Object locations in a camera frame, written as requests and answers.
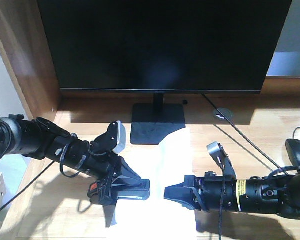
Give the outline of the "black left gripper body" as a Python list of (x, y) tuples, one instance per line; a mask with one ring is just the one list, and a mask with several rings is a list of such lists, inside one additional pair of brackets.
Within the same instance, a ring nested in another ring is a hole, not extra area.
[(104, 178), (117, 163), (118, 155), (109, 150), (108, 138), (102, 134), (87, 144), (88, 159), (84, 163), (84, 173), (96, 179)]

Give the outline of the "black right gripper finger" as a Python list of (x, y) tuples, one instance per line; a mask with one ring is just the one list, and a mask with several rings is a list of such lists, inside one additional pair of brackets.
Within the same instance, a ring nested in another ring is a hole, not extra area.
[(164, 199), (180, 204), (188, 210), (196, 210), (197, 203), (192, 190), (183, 186), (182, 183), (165, 187)]

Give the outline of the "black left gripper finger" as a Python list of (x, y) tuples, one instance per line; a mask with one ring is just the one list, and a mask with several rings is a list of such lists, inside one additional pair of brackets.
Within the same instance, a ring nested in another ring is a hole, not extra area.
[(118, 157), (118, 162), (114, 167), (112, 175), (113, 187), (140, 187), (142, 186), (142, 178), (132, 170), (123, 157)]
[(115, 206), (117, 199), (112, 196), (112, 175), (100, 180), (97, 187), (98, 204), (102, 206)]

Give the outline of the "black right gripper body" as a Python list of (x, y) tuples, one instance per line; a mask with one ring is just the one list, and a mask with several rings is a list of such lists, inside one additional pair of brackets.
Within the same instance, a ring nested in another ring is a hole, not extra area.
[(208, 212), (218, 210), (222, 199), (222, 210), (236, 212), (235, 183), (235, 175), (217, 176), (211, 171), (206, 172), (203, 177), (185, 175), (183, 187), (186, 189), (186, 201), (183, 206), (190, 210)]

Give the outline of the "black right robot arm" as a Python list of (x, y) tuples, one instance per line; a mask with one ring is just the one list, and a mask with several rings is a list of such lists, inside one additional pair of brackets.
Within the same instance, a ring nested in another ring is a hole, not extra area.
[(239, 180), (233, 175), (217, 176), (206, 172), (203, 177), (186, 175), (183, 183), (168, 186), (164, 199), (189, 210), (277, 215), (300, 220), (300, 167), (285, 167), (295, 175), (279, 175)]

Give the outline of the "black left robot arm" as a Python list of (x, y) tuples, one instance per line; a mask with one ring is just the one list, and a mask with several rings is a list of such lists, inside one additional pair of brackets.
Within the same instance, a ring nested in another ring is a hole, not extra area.
[(142, 179), (119, 156), (125, 143), (126, 132), (120, 121), (110, 123), (104, 134), (88, 142), (45, 118), (29, 121), (21, 114), (0, 117), (0, 158), (9, 154), (48, 158), (59, 163), (61, 174), (66, 166), (94, 177), (87, 196), (96, 205), (149, 198), (150, 181)]

